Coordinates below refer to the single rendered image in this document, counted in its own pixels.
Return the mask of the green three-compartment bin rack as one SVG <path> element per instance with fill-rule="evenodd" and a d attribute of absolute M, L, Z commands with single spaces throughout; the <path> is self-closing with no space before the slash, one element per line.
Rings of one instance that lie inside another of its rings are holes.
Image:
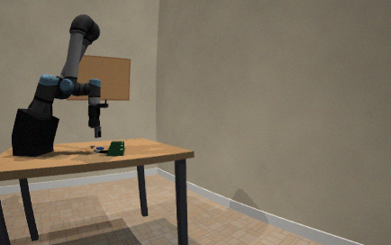
<path fill-rule="evenodd" d="M 117 143 L 121 142 L 121 143 Z M 123 146 L 122 146 L 123 145 Z M 123 156 L 124 141 L 113 141 L 108 149 L 108 156 Z"/>

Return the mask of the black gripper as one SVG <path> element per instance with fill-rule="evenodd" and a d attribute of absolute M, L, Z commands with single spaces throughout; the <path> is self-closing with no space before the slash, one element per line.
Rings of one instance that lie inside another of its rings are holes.
<path fill-rule="evenodd" d="M 100 126 L 100 108 L 101 107 L 108 107 L 108 104 L 100 104 L 100 97 L 88 97 L 88 115 L 89 115 L 89 121 L 88 121 L 88 127 L 95 128 L 95 138 L 100 137 L 101 138 L 101 128 Z M 99 107 L 99 108 L 97 108 Z M 97 127 L 98 126 L 98 127 Z"/>

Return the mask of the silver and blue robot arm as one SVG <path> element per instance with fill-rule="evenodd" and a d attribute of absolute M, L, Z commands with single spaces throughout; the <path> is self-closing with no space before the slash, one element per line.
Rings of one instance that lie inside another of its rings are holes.
<path fill-rule="evenodd" d="M 41 75 L 34 98 L 27 109 L 27 112 L 32 115 L 51 118 L 54 98 L 62 100 L 71 95 L 100 97 L 101 81 L 99 79 L 89 79 L 89 82 L 84 84 L 77 82 L 79 62 L 87 46 L 98 39 L 100 28 L 91 17 L 81 14 L 73 20 L 69 33 L 67 61 L 61 73 L 56 77 Z"/>

